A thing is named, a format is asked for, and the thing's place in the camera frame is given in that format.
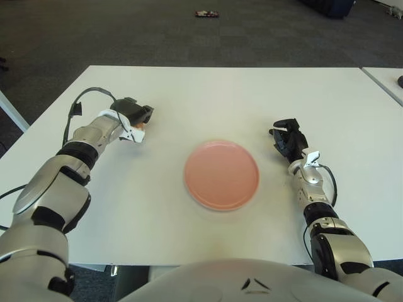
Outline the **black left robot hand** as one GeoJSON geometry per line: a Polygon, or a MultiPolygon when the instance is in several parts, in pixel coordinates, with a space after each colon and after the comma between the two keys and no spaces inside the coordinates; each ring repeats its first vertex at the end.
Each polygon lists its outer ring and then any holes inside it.
{"type": "Polygon", "coordinates": [[[145,137],[144,127],[149,122],[154,108],[139,105],[134,98],[123,98],[114,102],[110,109],[116,111],[117,117],[123,122],[119,139],[142,143],[145,137]]]}

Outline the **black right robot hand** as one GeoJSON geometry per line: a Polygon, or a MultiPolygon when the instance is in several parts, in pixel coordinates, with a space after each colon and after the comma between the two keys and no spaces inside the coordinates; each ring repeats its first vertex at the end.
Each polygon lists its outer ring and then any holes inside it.
{"type": "Polygon", "coordinates": [[[292,172],[297,168],[321,166],[319,152],[309,150],[307,139],[295,118],[274,122],[269,134],[275,140],[275,149],[289,161],[292,172]]]}

